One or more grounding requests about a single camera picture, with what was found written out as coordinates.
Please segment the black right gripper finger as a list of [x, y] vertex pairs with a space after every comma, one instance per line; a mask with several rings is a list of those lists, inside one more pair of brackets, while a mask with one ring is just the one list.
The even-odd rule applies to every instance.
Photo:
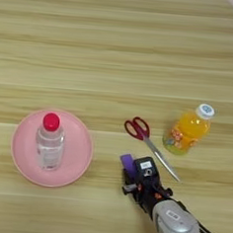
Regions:
[[126, 187], [134, 187], [135, 186], [135, 181], [133, 178], [129, 175], [129, 173], [126, 170], [123, 170], [122, 177], [124, 180], [124, 185]]

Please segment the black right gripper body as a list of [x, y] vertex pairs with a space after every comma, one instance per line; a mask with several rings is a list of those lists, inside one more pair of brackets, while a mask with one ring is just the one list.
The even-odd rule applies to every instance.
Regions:
[[150, 218], [153, 218], [152, 212], [156, 204], [161, 201], [171, 199], [173, 191], [170, 188], [164, 189], [157, 182], [141, 182], [126, 180], [122, 186], [124, 194], [131, 194], [134, 202], [138, 204]]

